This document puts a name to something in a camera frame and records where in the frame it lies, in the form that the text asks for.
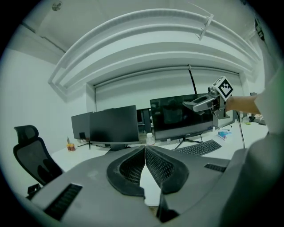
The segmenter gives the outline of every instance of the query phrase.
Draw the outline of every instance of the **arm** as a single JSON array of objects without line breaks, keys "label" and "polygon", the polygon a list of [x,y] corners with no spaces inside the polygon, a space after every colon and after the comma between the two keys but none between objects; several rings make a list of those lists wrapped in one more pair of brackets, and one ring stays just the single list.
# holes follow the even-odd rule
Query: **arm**
[{"label": "arm", "polygon": [[244,97],[231,96],[226,102],[226,111],[237,110],[246,113],[260,114],[256,104],[254,103],[256,98],[257,95]]}]

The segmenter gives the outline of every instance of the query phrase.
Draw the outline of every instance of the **curved ceiling molding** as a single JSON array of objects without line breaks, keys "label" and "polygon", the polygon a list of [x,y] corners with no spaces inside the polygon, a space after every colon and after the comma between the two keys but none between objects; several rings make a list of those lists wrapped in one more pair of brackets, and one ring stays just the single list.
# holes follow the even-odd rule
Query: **curved ceiling molding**
[{"label": "curved ceiling molding", "polygon": [[66,95],[91,83],[157,67],[206,66],[249,74],[260,57],[240,36],[208,18],[152,9],[111,19],[80,38],[60,59],[49,83]]}]

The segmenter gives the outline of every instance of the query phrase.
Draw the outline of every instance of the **vent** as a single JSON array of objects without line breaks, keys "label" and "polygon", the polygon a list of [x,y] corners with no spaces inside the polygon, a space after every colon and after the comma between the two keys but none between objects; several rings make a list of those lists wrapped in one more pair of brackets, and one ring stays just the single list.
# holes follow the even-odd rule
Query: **vent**
[{"label": "vent", "polygon": [[219,171],[219,172],[225,172],[225,170],[226,170],[226,167],[224,167],[224,166],[214,165],[214,164],[210,164],[210,163],[206,164],[204,167],[215,170],[215,171]]},{"label": "vent", "polygon": [[60,221],[68,207],[71,205],[75,197],[78,195],[82,186],[70,184],[44,211],[52,218]]}]

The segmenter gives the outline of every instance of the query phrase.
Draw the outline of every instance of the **monitor stand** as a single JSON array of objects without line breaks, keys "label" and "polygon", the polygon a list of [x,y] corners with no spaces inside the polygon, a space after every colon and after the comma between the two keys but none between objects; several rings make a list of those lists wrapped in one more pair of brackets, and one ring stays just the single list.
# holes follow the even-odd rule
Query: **monitor stand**
[{"label": "monitor stand", "polygon": [[113,152],[116,152],[116,151],[119,151],[119,150],[123,150],[123,149],[126,149],[126,148],[130,148],[130,147],[125,146],[125,144],[111,144],[110,150],[107,152],[107,154],[113,153]]},{"label": "monitor stand", "polygon": [[82,147],[82,146],[87,145],[87,144],[89,145],[89,150],[91,150],[91,142],[90,141],[86,144],[83,144],[83,145],[80,145],[80,146],[77,146],[77,147]]}]

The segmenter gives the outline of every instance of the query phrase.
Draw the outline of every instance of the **small box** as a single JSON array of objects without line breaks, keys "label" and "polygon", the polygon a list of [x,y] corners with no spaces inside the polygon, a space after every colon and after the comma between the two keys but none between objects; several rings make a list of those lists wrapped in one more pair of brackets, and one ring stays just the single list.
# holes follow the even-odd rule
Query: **small box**
[{"label": "small box", "polygon": [[231,137],[231,135],[232,133],[228,130],[222,130],[218,132],[218,136],[223,140],[227,140],[229,137]]}]

